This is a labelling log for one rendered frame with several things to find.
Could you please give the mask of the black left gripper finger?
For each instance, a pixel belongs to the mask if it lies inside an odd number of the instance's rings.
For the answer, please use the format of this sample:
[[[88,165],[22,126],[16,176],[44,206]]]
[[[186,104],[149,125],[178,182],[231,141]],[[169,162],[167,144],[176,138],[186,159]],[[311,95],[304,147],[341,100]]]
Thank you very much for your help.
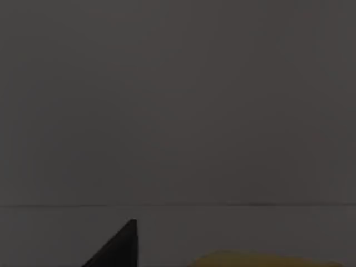
[[[130,219],[81,267],[138,267],[137,220]]]

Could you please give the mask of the yellow rounded object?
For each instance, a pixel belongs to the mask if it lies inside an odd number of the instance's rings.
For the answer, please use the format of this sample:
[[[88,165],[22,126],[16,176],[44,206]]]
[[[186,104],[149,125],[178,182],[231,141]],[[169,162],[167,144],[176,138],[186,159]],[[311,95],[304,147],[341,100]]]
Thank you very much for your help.
[[[291,256],[239,251],[216,251],[194,260],[189,267],[344,267],[340,263]]]

